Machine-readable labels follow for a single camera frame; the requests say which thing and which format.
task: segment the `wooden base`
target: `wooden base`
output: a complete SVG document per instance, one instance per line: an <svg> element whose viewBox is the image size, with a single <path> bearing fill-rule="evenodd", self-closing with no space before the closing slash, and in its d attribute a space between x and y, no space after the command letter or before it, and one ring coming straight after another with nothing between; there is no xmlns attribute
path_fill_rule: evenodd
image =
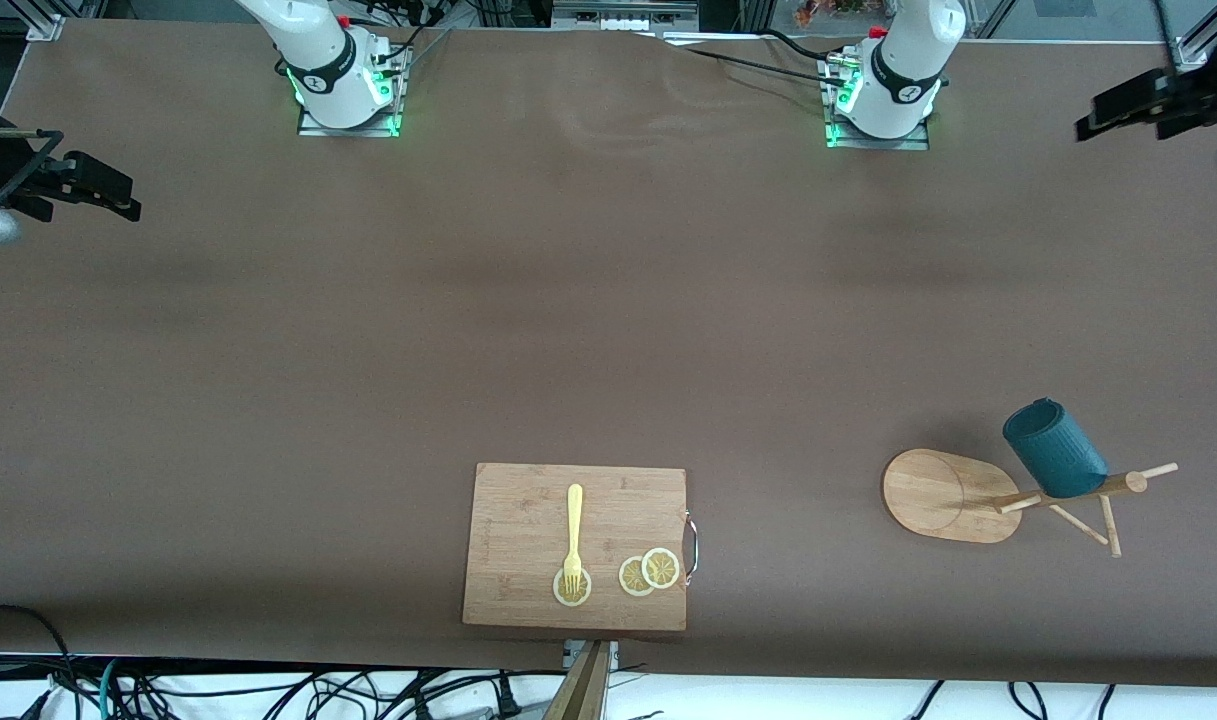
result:
<svg viewBox="0 0 1217 720"><path fill-rule="evenodd" d="M1021 511L1000 514L996 499L1015 493L1016 483L1004 469L936 450L908 450L884 471L884 505L920 536L1004 541L1021 523Z"/></svg>

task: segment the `cutting board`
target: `cutting board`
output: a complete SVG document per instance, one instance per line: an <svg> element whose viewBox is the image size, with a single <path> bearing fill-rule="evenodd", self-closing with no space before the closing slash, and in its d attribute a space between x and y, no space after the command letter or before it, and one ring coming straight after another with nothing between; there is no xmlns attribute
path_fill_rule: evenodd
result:
<svg viewBox="0 0 1217 720"><path fill-rule="evenodd" d="M568 486L585 488L581 562L590 597L577 607L554 598L554 575L568 552ZM500 465L475 471L462 623L588 630L683 630L684 579L645 597L617 583L627 557L664 547L684 559L684 469Z"/></svg>

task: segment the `wooden stick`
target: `wooden stick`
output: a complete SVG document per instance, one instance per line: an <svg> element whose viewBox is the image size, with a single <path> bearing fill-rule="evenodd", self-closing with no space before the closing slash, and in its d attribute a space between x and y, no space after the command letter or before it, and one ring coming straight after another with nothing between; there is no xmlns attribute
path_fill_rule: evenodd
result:
<svg viewBox="0 0 1217 720"><path fill-rule="evenodd" d="M1157 468L1142 471L1142 474L1146 476L1146 479L1157 478L1160 476L1166 476L1168 473L1176 473L1176 462L1170 462L1168 465L1160 465Z"/></svg>
<svg viewBox="0 0 1217 720"><path fill-rule="evenodd" d="M1101 514L1106 516L1106 534L1110 538L1110 556L1120 557L1118 551L1118 530L1115 529L1115 511L1110 507L1110 497L1101 496Z"/></svg>
<svg viewBox="0 0 1217 720"><path fill-rule="evenodd" d="M1047 495L1042 495L1042 493L1016 493L1016 495L996 497L993 505L997 511L1002 512L1002 514L1006 514L1006 512L1022 510L1023 507L1065 505L1067 502L1076 502L1101 495L1133 495L1133 493L1145 493L1146 488L1146 476L1143 473L1123 473L1106 478L1106 482L1104 482L1100 488L1094 489L1092 493L1087 493L1087 495L1078 495L1075 497L1048 497ZM1038 496L1039 500L1032 500L1033 496Z"/></svg>
<svg viewBox="0 0 1217 720"><path fill-rule="evenodd" d="M1061 516L1062 518L1065 518L1065 519L1066 519L1066 521L1067 521L1067 522L1069 522L1069 523L1070 523L1071 525L1073 525L1073 527L1076 527L1076 528L1079 528L1081 530L1083 530L1083 533L1086 534L1086 536L1088 536L1088 538L1092 538L1092 539L1094 539L1094 541L1098 541L1098 542L1100 542L1100 544L1107 544L1107 542L1110 542L1110 541L1107 541L1107 539L1106 539L1106 538L1101 538L1101 533L1098 533L1097 530L1094 530L1094 529L1089 528L1089 527L1088 527L1088 525L1087 525L1087 524L1086 524L1086 523L1084 523L1083 521L1081 521L1079 518L1075 518L1075 516L1073 516L1073 514L1070 514L1070 513L1069 513L1069 512L1066 512L1065 510L1061 510L1061 506L1060 506L1060 505L1050 505L1050 506L1048 506L1048 510L1051 510L1053 512L1056 512L1056 514L1060 514L1060 516Z"/></svg>
<svg viewBox="0 0 1217 720"><path fill-rule="evenodd" d="M1005 495L1004 497L996 497L996 510L1000 511L1002 514L1009 514L1014 510L1022 510L1032 505L1038 505L1043 501L1042 493L1016 493L1016 495Z"/></svg>

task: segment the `wooden mug stand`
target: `wooden mug stand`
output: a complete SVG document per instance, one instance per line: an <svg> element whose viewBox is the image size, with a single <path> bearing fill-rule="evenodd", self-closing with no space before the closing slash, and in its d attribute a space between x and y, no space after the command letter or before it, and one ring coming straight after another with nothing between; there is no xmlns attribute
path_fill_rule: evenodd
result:
<svg viewBox="0 0 1217 720"><path fill-rule="evenodd" d="M1137 495L1138 493L1145 493L1149 479L1174 472L1176 462L1170 462L1168 465L1160 465L1157 468L1111 476L1106 478L1106 482L1104 482L1095 491L1084 493L1084 495L1075 497L1048 497L1047 495L1043 495L1043 493L1016 493L1016 495L997 497L996 511L998 514L1009 514L1009 512L1025 510L1025 507L1047 507L1048 510L1056 512L1056 514L1060 514L1061 518L1067 521L1075 528L1078 528L1079 531L1086 534L1086 536L1110 546L1111 557L1120 557L1118 530L1115 528L1115 512L1111 510L1110 497L1116 495ZM1061 507L1066 502L1088 500L1088 497L1097 497L1098 502L1101 502L1101 514L1105 516L1106 519L1105 538L1103 538L1101 533L1092 529L1092 527L1087 523L1079 518L1075 518L1073 514Z"/></svg>

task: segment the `metal handle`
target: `metal handle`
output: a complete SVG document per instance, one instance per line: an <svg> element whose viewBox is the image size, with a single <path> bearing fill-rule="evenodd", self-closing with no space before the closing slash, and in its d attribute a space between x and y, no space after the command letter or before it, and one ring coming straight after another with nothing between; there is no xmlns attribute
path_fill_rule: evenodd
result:
<svg viewBox="0 0 1217 720"><path fill-rule="evenodd" d="M684 511L684 523L688 524L689 528L692 528L692 569L688 570L688 574L684 576L684 587L689 587L689 585L692 584L692 575L696 574L696 564L701 557L701 542L699 542L699 538L696 538L696 521L692 519L691 510Z"/></svg>

